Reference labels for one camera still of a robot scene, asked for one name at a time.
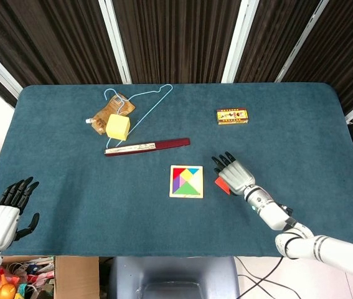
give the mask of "white robotic arm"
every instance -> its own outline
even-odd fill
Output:
[[[17,230],[18,220],[24,212],[29,197],[39,182],[30,185],[33,178],[21,180],[9,186],[0,199],[0,265],[1,252],[6,250],[13,241],[17,241],[30,234],[39,221],[39,213],[35,213],[28,228]]]
[[[304,225],[288,214],[288,208],[276,203],[255,178],[230,153],[220,155],[222,162],[212,157],[215,172],[229,185],[235,195],[243,196],[252,209],[273,230],[282,230],[276,236],[279,253],[290,259],[318,260],[353,274],[353,244],[324,235],[313,236]]]

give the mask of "toy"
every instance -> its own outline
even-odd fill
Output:
[[[248,123],[248,112],[245,108],[216,110],[218,125],[232,125],[235,123]]]
[[[130,127],[129,117],[111,114],[107,122],[106,133],[110,138],[126,140]]]
[[[16,287],[8,283],[4,274],[1,275],[0,299],[13,299],[16,295]]]
[[[100,135],[106,131],[108,118],[111,114],[117,114],[118,109],[120,109],[119,114],[126,116],[135,109],[135,106],[129,102],[126,97],[120,93],[118,93],[118,95],[124,100],[124,102],[114,95],[106,107],[101,109],[94,117],[87,120],[87,122],[92,124],[92,128]]]
[[[17,293],[14,297],[14,299],[24,299],[25,295],[26,295],[26,283],[21,283],[19,285],[19,288],[17,290]]]
[[[203,198],[202,166],[171,165],[169,197]]]

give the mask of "yellow cube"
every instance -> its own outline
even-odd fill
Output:
[[[129,121],[129,117],[111,114],[107,122],[106,133],[108,137],[126,140],[130,127],[131,122]]]

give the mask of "teal tablecloth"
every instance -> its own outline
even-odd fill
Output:
[[[40,213],[14,255],[278,255],[277,234],[213,181],[211,156],[230,151],[315,234],[353,242],[353,145],[333,89],[321,83],[175,85],[126,145],[189,137],[191,145],[106,158],[85,119],[113,87],[127,97],[159,85],[25,88],[0,154],[0,194],[40,181],[19,227]],[[132,125],[160,94],[136,97]],[[246,107],[246,125],[218,126],[215,110]],[[204,167],[204,198],[169,198],[172,164]]]

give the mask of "robot finger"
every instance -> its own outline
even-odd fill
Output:
[[[22,182],[24,182],[23,179],[22,179],[21,181],[15,183],[15,184],[13,185],[13,187],[10,189],[9,194],[6,196],[6,199],[5,199],[5,201],[3,202],[3,204],[4,204],[5,206],[10,206],[10,203],[12,202],[15,193],[16,193],[17,189],[19,189],[19,186],[20,186],[20,184],[21,184]]]
[[[212,160],[216,163],[216,165],[221,171],[224,169],[225,165],[223,165],[222,162],[218,160],[218,158],[212,157]]]
[[[39,213],[35,213],[32,216],[32,220],[31,220],[31,223],[29,224],[29,226],[26,229],[18,230],[16,232],[16,235],[14,236],[14,240],[18,241],[21,238],[32,233],[35,230],[35,228],[37,227],[38,222],[39,222]]]
[[[12,189],[13,185],[10,185],[9,187],[6,188],[6,190],[2,193],[2,197],[0,199],[0,206],[4,204],[4,201],[7,198],[7,195],[9,194],[9,191]]]
[[[220,154],[219,158],[222,160],[223,163],[225,163],[226,166],[230,164],[230,161],[226,159],[224,155]]]
[[[20,215],[24,212],[26,205],[28,203],[29,197],[33,190],[39,185],[39,182],[31,184],[25,191],[24,195],[21,197],[20,201],[17,203],[17,207],[20,209]]]
[[[32,176],[30,176],[29,178],[27,178],[24,182],[22,182],[19,186],[19,189],[17,190],[16,192],[16,195],[13,197],[13,200],[12,202],[10,203],[10,205],[12,207],[16,207],[17,206],[17,203],[20,201],[23,193],[24,193],[24,190],[26,190],[26,187],[29,185],[29,183],[32,182],[34,178]]]
[[[230,160],[230,162],[236,161],[236,159],[228,151],[226,151],[225,154],[226,154],[226,157],[228,157],[228,159]]]

